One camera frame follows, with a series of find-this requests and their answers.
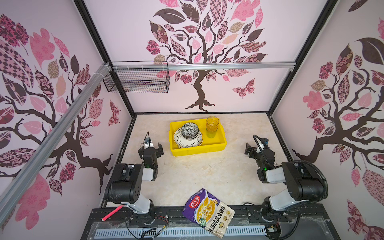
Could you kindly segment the yellow dotted plate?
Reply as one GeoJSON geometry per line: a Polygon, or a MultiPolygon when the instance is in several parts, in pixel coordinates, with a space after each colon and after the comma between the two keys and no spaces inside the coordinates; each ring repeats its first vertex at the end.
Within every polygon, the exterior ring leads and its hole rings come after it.
{"type": "Polygon", "coordinates": [[[194,139],[186,139],[182,134],[182,129],[179,128],[174,133],[174,141],[179,148],[198,147],[203,142],[203,135],[201,132],[198,132],[194,139]]]}

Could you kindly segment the green patterned bowl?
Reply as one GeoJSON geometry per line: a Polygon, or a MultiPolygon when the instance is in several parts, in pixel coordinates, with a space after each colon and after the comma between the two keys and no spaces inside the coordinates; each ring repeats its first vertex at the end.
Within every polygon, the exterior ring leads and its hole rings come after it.
{"type": "Polygon", "coordinates": [[[182,127],[181,127],[181,133],[182,133],[182,136],[185,138],[185,139],[194,139],[197,137],[197,135],[199,134],[199,127],[197,124],[195,123],[192,123],[192,122],[188,122],[188,123],[185,123],[182,127]]]}

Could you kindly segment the green translucent cup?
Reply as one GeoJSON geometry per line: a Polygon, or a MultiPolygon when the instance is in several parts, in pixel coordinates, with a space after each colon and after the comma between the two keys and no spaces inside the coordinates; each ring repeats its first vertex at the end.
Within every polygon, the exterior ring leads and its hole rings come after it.
{"type": "Polygon", "coordinates": [[[211,132],[211,131],[208,131],[208,130],[207,130],[207,136],[208,136],[208,138],[214,138],[214,137],[216,136],[216,134],[217,134],[217,131],[213,131],[213,132],[211,132]]]}

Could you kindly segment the yellow translucent cup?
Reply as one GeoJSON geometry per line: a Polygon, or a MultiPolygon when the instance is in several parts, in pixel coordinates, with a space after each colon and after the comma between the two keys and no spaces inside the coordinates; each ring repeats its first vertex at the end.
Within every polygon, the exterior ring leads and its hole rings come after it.
{"type": "Polygon", "coordinates": [[[219,118],[215,116],[209,116],[206,120],[206,130],[208,132],[216,132],[220,124],[219,118]]]}

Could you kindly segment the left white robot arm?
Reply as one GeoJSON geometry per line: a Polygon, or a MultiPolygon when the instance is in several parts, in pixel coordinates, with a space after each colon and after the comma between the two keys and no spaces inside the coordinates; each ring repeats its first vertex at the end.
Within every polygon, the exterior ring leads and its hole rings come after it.
{"type": "Polygon", "coordinates": [[[163,146],[145,140],[138,150],[140,164],[117,164],[107,184],[104,198],[108,203],[119,204],[135,214],[155,215],[152,200],[141,194],[143,182],[153,182],[158,176],[158,158],[164,154],[163,146]]]}

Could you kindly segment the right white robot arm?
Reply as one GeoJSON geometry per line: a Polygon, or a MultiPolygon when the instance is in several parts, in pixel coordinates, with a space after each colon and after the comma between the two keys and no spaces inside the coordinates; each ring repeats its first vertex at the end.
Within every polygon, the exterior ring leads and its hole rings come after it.
{"type": "Polygon", "coordinates": [[[328,197],[329,186],[325,175],[314,164],[295,160],[275,165],[275,152],[268,145],[269,140],[253,135],[257,146],[246,144],[245,155],[255,159],[259,180],[264,184],[283,183],[286,188],[275,196],[267,197],[261,211],[287,211],[304,204],[315,204],[328,197]]]}

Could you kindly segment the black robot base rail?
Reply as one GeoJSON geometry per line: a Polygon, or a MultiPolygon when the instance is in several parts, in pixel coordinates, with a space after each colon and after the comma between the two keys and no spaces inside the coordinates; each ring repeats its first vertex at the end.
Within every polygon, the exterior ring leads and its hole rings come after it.
{"type": "MultiPolygon", "coordinates": [[[[232,205],[235,215],[230,226],[264,226],[266,236],[256,236],[252,239],[235,240],[339,240],[332,221],[321,204],[306,205],[293,208],[288,212],[277,212],[268,215],[264,220],[261,206],[245,203],[232,205]]],[[[182,207],[156,207],[155,215],[138,215],[128,208],[122,208],[105,222],[102,217],[112,211],[112,208],[93,209],[85,230],[83,240],[93,240],[97,229],[128,229],[151,228],[165,230],[170,227],[200,227],[186,219],[182,207]]]]}

